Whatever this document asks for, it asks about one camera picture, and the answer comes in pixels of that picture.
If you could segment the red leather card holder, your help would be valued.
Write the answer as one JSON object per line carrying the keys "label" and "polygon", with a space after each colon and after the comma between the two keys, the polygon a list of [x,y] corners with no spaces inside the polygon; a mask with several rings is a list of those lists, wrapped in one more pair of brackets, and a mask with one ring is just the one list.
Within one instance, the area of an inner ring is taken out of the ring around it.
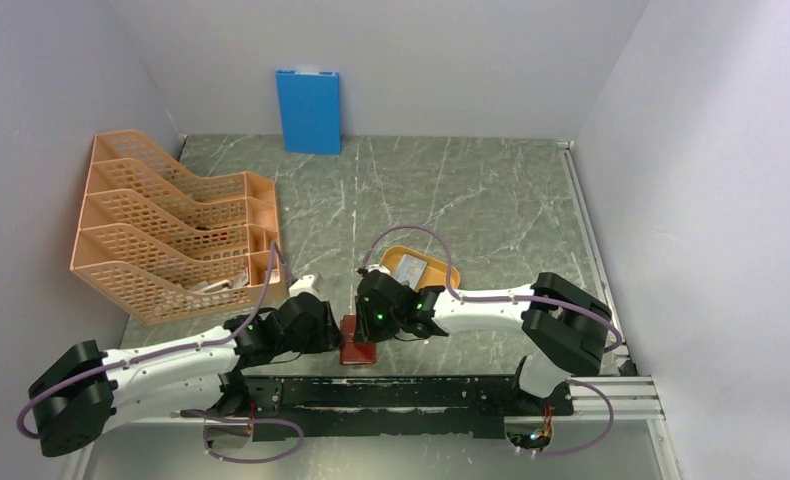
{"label": "red leather card holder", "polygon": [[340,322],[343,344],[339,350],[339,364],[342,366],[373,365],[377,361],[377,345],[374,343],[357,343],[356,316],[344,315]]}

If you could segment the yellow oval tray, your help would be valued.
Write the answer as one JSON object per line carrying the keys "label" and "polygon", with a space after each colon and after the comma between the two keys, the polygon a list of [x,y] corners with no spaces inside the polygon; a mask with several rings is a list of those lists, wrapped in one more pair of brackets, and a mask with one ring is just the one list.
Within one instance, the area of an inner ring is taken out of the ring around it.
{"label": "yellow oval tray", "polygon": [[446,286],[448,264],[445,261],[430,257],[405,246],[396,245],[389,248],[383,254],[377,265],[382,267],[392,276],[393,271],[404,254],[410,254],[422,258],[427,262],[427,268],[421,277],[418,286],[416,288],[412,288],[413,290],[419,291],[422,288],[431,286]]}

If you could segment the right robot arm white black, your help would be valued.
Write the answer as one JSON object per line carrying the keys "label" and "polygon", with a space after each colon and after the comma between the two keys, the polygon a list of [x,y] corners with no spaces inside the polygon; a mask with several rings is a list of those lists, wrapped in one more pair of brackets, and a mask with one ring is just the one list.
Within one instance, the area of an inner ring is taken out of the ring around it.
{"label": "right robot arm white black", "polygon": [[400,333],[427,339],[467,331],[522,332],[535,350],[519,362],[510,398],[524,414],[536,413],[569,378],[598,374],[608,336],[618,332],[603,302],[550,272],[519,287],[465,291],[415,290],[388,273],[366,270],[355,308],[355,338],[361,343]]}

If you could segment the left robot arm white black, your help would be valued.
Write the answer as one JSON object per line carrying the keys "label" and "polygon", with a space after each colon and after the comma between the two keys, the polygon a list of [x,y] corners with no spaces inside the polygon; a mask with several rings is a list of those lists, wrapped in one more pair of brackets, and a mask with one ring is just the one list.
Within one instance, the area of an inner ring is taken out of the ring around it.
{"label": "left robot arm white black", "polygon": [[148,417],[251,413],[258,402],[244,370],[287,352],[324,353],[341,344],[329,302],[309,293],[154,346],[102,351],[95,341],[80,342],[29,388],[32,435],[43,456],[58,457]]}

